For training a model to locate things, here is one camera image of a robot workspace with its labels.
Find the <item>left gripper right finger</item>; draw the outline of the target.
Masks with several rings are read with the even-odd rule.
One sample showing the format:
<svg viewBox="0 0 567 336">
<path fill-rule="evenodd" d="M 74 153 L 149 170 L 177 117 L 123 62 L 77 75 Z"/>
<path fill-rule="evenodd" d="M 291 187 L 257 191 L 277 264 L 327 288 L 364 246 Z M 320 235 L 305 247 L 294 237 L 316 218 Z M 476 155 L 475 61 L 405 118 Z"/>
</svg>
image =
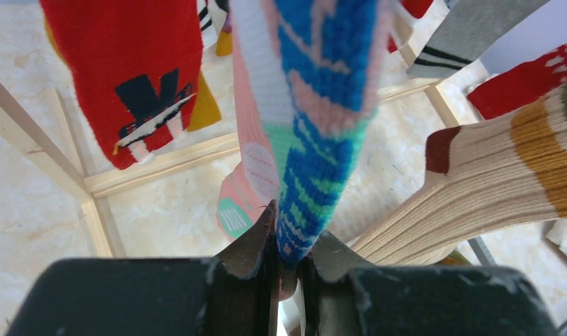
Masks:
<svg viewBox="0 0 567 336">
<path fill-rule="evenodd" d="M 509 267 L 376 266 L 329 232 L 300 263 L 305 335 L 556 335 Z"/>
</svg>

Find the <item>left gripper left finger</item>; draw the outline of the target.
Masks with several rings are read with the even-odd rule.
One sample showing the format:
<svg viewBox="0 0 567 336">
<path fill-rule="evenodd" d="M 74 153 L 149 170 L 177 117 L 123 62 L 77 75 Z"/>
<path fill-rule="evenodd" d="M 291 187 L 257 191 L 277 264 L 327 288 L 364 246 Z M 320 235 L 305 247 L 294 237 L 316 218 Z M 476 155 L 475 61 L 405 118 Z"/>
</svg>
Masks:
<svg viewBox="0 0 567 336">
<path fill-rule="evenodd" d="M 213 257 L 72 258 L 35 281 L 9 335 L 275 335 L 276 205 Z"/>
</svg>

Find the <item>grey sock with black stripes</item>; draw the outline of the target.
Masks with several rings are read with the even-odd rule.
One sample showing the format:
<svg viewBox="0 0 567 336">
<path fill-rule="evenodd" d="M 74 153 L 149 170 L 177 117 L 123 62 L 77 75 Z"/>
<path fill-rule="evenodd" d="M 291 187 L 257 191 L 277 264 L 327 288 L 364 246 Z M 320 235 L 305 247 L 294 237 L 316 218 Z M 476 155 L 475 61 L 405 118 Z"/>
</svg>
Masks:
<svg viewBox="0 0 567 336">
<path fill-rule="evenodd" d="M 433 32 L 407 74 L 434 79 L 454 75 L 545 4 L 544 0 L 459 1 Z"/>
</svg>

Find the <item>red white patterned sock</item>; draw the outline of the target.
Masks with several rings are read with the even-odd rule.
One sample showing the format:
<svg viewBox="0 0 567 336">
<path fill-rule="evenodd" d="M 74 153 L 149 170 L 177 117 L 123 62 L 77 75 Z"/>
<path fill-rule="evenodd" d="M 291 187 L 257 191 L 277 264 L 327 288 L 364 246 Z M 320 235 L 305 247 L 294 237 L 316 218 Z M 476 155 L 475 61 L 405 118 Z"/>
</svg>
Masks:
<svg viewBox="0 0 567 336">
<path fill-rule="evenodd" d="M 534 102 L 563 83 L 567 83 L 567 43 L 486 80 L 467 98 L 483 119 L 490 120 Z"/>
</svg>

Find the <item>mustard yellow sock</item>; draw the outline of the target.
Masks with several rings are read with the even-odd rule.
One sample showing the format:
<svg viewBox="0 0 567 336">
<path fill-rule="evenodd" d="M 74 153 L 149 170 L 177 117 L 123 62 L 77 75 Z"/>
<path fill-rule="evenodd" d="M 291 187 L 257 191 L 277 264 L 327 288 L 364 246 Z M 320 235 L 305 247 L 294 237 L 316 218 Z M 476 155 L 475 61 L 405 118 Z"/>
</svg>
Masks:
<svg viewBox="0 0 567 336">
<path fill-rule="evenodd" d="M 205 80 L 202 70 L 197 81 L 198 92 L 195 107 L 192 110 L 188 132 L 195 132 L 222 120 L 221 112 Z"/>
</svg>

